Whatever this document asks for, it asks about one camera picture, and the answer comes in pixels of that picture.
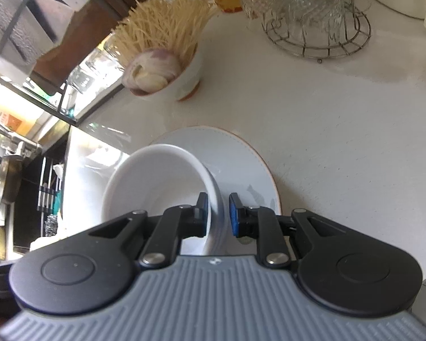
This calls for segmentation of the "white bowl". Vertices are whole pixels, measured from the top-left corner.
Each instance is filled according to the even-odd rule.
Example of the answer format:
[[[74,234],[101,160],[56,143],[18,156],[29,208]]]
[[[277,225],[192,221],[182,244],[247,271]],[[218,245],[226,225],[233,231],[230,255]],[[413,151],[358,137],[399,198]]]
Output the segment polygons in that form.
[[[228,237],[230,236],[230,222],[228,213],[228,202],[221,191],[214,175],[208,172],[214,187],[214,195],[208,193],[211,206],[211,217],[209,218],[208,234],[202,251],[203,255],[224,255],[227,250]]]
[[[133,210],[158,216],[175,205],[194,205],[200,192],[214,195],[208,172],[197,157],[176,145],[156,144],[137,150],[114,171],[107,183],[101,220],[106,222]],[[209,202],[206,235],[210,217]],[[203,255],[205,238],[184,239],[181,253]]]

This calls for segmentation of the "white floral plate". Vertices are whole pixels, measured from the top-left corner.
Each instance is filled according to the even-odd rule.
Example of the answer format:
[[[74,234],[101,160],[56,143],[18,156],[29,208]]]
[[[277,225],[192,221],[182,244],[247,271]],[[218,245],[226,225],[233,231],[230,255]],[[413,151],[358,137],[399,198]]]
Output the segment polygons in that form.
[[[221,192],[227,229],[231,228],[228,197],[233,192],[244,205],[262,205],[281,213],[279,191],[268,166],[235,134],[211,126],[191,126],[168,132],[154,143],[181,147],[204,164]]]

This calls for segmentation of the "garlic cloves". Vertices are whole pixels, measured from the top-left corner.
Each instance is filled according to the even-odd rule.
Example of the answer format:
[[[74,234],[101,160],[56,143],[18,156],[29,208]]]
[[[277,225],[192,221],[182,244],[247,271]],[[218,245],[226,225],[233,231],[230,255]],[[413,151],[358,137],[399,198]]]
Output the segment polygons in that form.
[[[152,72],[147,72],[142,66],[138,66],[131,72],[131,88],[142,92],[158,92],[169,84],[169,81]]]

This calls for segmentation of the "ceramic bowl with food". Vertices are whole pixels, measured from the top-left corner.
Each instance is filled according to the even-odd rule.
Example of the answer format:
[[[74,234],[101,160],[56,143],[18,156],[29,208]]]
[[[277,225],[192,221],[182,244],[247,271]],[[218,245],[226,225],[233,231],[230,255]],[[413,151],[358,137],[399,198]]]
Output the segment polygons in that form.
[[[131,91],[137,97],[154,102],[180,102],[193,95],[201,81],[201,71],[203,65],[203,56],[200,47],[195,48],[193,57],[188,65],[181,64],[181,74],[173,80],[167,87],[153,94],[137,94]]]

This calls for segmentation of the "purple onion half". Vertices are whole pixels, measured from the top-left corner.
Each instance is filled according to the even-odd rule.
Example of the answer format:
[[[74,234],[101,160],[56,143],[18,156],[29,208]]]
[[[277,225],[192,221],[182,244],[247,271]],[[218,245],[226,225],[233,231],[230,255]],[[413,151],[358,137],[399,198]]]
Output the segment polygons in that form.
[[[154,93],[142,92],[131,88],[131,72],[139,65],[147,72],[165,77],[169,81],[169,84],[181,74],[180,61],[173,52],[166,49],[149,49],[141,52],[125,68],[121,80],[125,88],[135,91],[139,95]]]

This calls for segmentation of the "upturned drinking glass left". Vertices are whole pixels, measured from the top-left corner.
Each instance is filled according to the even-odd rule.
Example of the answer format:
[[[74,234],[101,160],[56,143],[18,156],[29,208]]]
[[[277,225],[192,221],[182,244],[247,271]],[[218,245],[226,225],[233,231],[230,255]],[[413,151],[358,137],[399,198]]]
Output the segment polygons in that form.
[[[67,84],[79,91],[87,92],[95,81],[105,77],[107,55],[104,50],[95,48],[68,77]]]

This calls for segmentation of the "bundle of dry noodles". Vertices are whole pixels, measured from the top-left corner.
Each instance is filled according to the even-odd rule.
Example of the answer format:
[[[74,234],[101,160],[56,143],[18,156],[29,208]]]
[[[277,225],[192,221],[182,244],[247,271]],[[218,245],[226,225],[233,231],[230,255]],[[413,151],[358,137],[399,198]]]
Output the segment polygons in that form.
[[[148,49],[166,49],[186,68],[195,55],[205,26],[218,12],[213,0],[137,2],[112,29],[107,47],[122,67]]]

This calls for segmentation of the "black dish rack frame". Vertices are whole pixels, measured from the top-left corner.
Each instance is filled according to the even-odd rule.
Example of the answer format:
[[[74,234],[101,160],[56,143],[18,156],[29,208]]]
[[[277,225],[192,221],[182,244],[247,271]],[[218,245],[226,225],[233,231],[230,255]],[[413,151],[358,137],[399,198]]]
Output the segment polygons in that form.
[[[63,99],[67,83],[56,84],[34,68],[39,59],[61,46],[74,15],[91,1],[110,8],[105,0],[0,0],[0,84],[72,126],[78,120],[32,86],[35,82]]]

